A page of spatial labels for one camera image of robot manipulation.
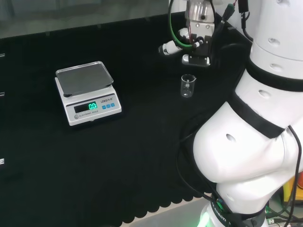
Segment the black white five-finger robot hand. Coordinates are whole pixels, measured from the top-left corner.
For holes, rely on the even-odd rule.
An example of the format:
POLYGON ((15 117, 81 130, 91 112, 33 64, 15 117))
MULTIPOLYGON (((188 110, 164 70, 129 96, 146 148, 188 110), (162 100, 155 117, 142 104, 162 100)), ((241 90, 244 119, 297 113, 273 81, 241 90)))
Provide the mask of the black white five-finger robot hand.
POLYGON ((211 42, 215 30, 215 10, 211 0, 188 0, 185 9, 186 27, 174 32, 172 6, 169 3, 168 24, 172 40, 158 48, 163 56, 184 51, 184 65, 209 67, 211 65, 211 42))

